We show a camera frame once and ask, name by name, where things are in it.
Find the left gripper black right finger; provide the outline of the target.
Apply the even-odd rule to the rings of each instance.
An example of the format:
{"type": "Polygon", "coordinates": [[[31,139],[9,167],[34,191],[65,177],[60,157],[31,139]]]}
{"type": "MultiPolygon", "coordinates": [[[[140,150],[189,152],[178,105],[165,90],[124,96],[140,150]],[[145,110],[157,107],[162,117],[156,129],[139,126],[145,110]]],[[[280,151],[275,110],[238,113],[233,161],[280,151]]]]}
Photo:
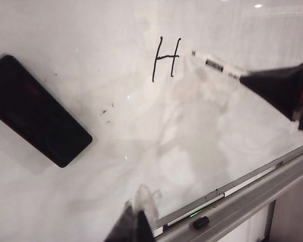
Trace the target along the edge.
{"type": "Polygon", "coordinates": [[[155,242],[153,232],[143,210],[139,211],[137,214],[137,241],[155,242]]]}

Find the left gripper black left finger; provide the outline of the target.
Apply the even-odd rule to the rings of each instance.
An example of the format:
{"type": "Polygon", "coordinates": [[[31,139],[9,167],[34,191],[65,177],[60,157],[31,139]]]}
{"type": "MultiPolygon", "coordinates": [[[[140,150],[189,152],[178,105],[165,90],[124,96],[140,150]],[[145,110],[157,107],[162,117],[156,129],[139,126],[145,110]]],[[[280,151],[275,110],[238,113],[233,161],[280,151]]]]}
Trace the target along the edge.
{"type": "Polygon", "coordinates": [[[104,241],[138,241],[138,214],[134,212],[131,201],[125,203],[120,217],[104,241]]]}

